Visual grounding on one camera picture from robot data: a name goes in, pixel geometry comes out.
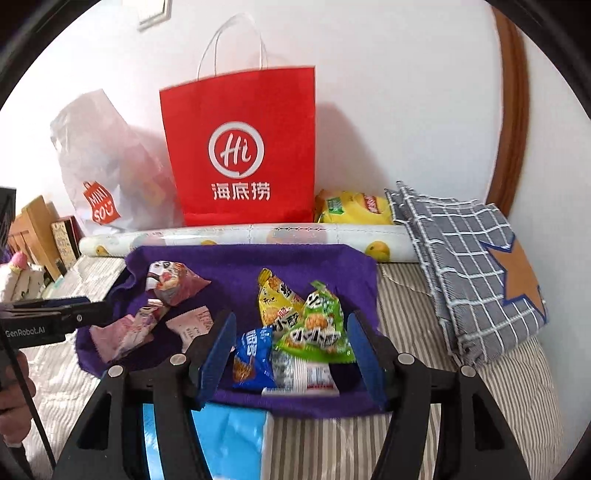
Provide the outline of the person's left hand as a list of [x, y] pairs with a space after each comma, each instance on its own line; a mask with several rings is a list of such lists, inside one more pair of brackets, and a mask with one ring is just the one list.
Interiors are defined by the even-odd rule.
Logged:
[[8, 385], [1, 390], [0, 433], [9, 446], [18, 446], [31, 430], [32, 414], [13, 368], [7, 366], [4, 376]]

